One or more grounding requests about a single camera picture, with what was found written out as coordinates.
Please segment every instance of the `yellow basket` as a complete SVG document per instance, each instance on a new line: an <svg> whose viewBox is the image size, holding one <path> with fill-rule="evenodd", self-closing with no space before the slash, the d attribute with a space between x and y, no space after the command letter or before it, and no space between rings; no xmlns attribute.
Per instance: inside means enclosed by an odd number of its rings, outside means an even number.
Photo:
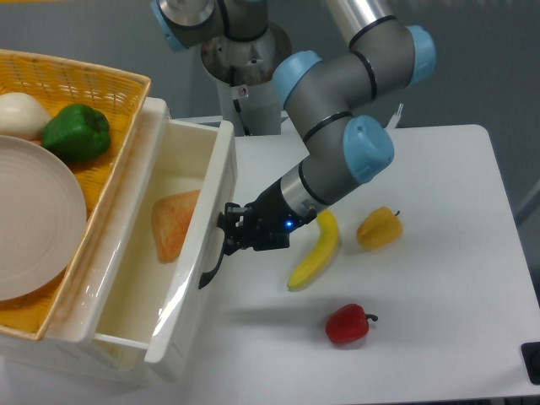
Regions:
<svg viewBox="0 0 540 405"><path fill-rule="evenodd" d="M90 236L105 220L149 88L150 79L135 73L60 57L0 50L0 95L32 95L51 116L69 104L90 105L105 114L111 127L111 146L105 154L90 162L69 165L83 189L88 216L77 251L66 269L47 285L23 297L0 301L0 333L30 340L43 338L58 302L78 271Z"/></svg>

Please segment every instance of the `bread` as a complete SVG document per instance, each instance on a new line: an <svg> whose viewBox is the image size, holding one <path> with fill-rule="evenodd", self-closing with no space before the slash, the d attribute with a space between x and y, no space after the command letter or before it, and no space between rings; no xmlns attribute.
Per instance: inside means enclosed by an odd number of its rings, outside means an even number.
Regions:
<svg viewBox="0 0 540 405"><path fill-rule="evenodd" d="M173 262L180 255L199 192L194 190L174 194L154 204L152 231L161 262Z"/></svg>

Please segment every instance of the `gray wall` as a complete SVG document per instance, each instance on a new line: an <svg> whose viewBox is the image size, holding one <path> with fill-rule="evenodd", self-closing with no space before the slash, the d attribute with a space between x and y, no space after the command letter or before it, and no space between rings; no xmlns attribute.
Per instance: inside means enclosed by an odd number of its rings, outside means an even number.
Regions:
<svg viewBox="0 0 540 405"><path fill-rule="evenodd" d="M271 20L294 51L323 58L347 51L321 0L270 0ZM404 24L434 37L438 67L429 81L377 100L362 112L385 122L405 104L405 127L475 123L492 137L512 208L540 179L540 2L390 0ZM173 117L218 115L212 81L198 49L172 53L149 0L0 4L0 48L45 53L148 75L151 96ZM540 269L540 210L521 238L533 275Z"/></svg>

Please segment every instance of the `white cabinet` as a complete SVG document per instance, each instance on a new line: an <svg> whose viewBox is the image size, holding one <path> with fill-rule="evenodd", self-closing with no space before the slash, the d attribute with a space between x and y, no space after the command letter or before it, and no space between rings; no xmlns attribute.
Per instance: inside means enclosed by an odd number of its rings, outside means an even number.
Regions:
<svg viewBox="0 0 540 405"><path fill-rule="evenodd" d="M212 288L199 290L198 279L218 260L217 218L235 188L233 127L171 121L166 103L148 98L129 153L105 225L45 337L0 335L2 356L138 384L180 377ZM201 191L182 252L162 264L152 207L194 189Z"/></svg>

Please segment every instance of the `white table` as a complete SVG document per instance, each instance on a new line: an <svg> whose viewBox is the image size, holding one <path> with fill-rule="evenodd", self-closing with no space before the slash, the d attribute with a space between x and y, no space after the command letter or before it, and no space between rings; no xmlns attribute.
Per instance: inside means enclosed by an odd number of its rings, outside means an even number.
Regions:
<svg viewBox="0 0 540 405"><path fill-rule="evenodd" d="M331 208L340 251L307 289L291 293L286 282L315 243L315 222L291 235L289 249L238 251L224 259L180 384L122 396L129 387L104 383L109 391L103 395L97 381L89 381L90 388L83 382L71 386L90 396L95 390L99 403L130 405L350 404L540 394L528 380L520 351L522 343L540 340L540 310L488 134L460 126L395 130L391 137L396 148L391 166ZM281 136L237 138L236 146L234 201L240 204L256 198L306 154L290 121ZM381 205L401 211L404 234L386 248L365 252L355 230ZM362 342L338 348L327 340L325 321L351 302L379 321ZM36 370L27 371L36 378ZM53 380L51 386L62 377ZM48 392L51 398L55 394ZM11 395L18 393L12 388Z"/></svg>

